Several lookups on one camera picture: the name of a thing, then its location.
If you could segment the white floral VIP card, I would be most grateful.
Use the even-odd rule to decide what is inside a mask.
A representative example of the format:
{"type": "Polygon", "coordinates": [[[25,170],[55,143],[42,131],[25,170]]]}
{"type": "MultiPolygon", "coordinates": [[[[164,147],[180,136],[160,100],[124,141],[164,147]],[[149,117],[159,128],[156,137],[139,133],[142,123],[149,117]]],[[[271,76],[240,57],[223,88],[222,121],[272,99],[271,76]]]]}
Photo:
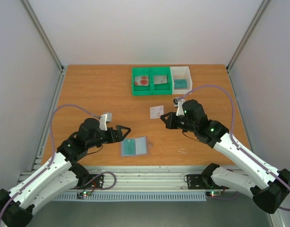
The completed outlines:
{"type": "Polygon", "coordinates": [[[163,105],[150,107],[150,119],[159,119],[162,115],[164,115],[163,105]]]}

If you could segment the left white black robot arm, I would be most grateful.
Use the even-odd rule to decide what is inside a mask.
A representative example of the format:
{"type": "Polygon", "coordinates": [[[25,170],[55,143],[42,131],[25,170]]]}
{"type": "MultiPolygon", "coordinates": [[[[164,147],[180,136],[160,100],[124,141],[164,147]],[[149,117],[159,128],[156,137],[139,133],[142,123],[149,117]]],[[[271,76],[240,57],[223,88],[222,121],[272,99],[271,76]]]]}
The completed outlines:
{"type": "Polygon", "coordinates": [[[107,127],[87,118],[78,131],[53,152],[48,161],[10,190],[0,189],[0,226],[25,227],[33,216],[61,193],[89,184],[89,172],[79,164],[88,150],[123,141],[131,129],[107,127]]]}

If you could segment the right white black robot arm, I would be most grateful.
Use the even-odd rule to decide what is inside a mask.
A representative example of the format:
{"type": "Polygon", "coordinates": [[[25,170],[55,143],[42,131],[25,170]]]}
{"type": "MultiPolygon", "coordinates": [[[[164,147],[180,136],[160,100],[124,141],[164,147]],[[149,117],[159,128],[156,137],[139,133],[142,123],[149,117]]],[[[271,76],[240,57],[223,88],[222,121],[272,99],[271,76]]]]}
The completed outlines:
{"type": "Polygon", "coordinates": [[[250,197],[266,213],[274,214],[290,193],[290,171],[266,163],[219,121],[208,119],[196,100],[174,100],[176,112],[160,116],[167,129],[191,132],[197,140],[222,153],[240,167],[245,175],[211,163],[201,173],[206,187],[224,186],[250,197]]]}

